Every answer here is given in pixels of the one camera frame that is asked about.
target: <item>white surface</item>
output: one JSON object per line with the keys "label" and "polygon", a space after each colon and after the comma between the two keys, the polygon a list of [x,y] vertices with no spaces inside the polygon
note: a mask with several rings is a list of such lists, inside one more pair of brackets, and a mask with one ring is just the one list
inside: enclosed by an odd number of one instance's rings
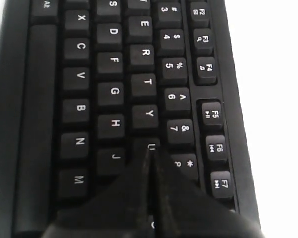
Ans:
{"label": "white surface", "polygon": [[298,237],[298,0],[226,6],[262,229]]}

